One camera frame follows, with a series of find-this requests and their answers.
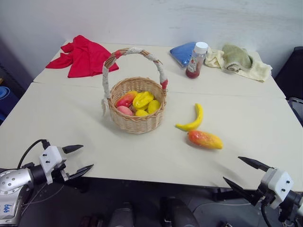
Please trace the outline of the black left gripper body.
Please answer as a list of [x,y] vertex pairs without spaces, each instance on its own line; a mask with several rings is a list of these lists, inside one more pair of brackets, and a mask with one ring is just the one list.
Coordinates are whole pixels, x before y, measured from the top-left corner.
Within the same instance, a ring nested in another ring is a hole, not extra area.
[[65,172],[65,168],[66,168],[66,165],[62,164],[59,167],[56,167],[51,172],[51,176],[52,176],[53,182],[64,183],[64,182],[70,180],[69,173]]

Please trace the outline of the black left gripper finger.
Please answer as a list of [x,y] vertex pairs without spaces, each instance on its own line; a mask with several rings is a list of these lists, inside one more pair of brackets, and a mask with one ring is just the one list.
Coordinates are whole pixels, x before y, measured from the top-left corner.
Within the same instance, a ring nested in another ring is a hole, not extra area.
[[85,166],[83,168],[80,168],[76,171],[76,173],[72,174],[69,176],[68,180],[74,180],[78,177],[81,177],[83,176],[84,174],[86,174],[92,167],[94,166],[94,164],[92,165],[88,165],[88,166]]
[[62,147],[62,150],[65,154],[69,154],[82,147],[83,147],[83,145],[69,145],[69,146]]

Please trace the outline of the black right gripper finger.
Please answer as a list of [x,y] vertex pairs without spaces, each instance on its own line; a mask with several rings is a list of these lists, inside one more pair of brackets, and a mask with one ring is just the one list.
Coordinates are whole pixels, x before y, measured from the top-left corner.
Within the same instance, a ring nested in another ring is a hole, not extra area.
[[242,198],[247,200],[250,204],[256,205],[258,203],[258,197],[255,196],[255,191],[245,190],[233,181],[223,177],[224,181]]
[[255,159],[247,158],[247,157],[238,157],[240,160],[248,164],[249,166],[255,168],[255,169],[261,169],[262,171],[266,172],[268,169],[272,168],[270,166],[267,166],[266,164],[257,161]]

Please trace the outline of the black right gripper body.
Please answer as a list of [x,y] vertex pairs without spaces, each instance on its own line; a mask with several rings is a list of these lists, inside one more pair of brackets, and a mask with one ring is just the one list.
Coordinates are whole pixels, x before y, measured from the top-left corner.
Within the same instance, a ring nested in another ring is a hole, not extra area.
[[258,188],[251,193],[250,203],[255,206],[258,201],[261,201],[262,204],[267,206],[271,204],[274,199],[274,192],[269,189],[265,183],[260,183]]

